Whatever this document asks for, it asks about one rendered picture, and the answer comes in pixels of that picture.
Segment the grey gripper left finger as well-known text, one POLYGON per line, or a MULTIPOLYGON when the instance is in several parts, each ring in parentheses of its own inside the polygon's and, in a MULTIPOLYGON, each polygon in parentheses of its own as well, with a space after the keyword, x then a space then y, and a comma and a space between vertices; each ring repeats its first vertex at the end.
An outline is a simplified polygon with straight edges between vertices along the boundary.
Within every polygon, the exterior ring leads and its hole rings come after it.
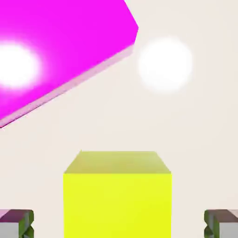
POLYGON ((0 238, 34 238, 33 210, 0 209, 0 238))

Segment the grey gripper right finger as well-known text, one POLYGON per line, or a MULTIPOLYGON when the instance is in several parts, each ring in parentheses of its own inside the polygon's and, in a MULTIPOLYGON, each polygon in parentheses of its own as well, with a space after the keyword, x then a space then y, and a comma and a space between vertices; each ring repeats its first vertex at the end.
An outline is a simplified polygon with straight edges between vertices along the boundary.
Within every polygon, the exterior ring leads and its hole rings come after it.
POLYGON ((238 210, 205 210, 204 238, 238 238, 238 210))

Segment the small yellow cube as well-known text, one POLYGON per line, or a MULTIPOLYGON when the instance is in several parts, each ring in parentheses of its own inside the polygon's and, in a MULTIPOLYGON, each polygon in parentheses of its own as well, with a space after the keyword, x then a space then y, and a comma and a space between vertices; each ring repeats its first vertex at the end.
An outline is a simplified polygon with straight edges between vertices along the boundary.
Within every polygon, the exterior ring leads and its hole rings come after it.
POLYGON ((156 152, 81 151, 63 208, 64 238, 171 238, 172 173, 156 152))

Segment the large magenta box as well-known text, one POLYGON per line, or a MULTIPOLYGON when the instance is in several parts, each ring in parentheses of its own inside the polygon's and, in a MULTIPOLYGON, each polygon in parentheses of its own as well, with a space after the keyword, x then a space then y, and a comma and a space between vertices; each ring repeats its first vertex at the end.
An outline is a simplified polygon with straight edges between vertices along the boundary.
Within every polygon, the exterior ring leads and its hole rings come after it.
POLYGON ((0 128, 132 50, 125 0, 0 0, 0 128))

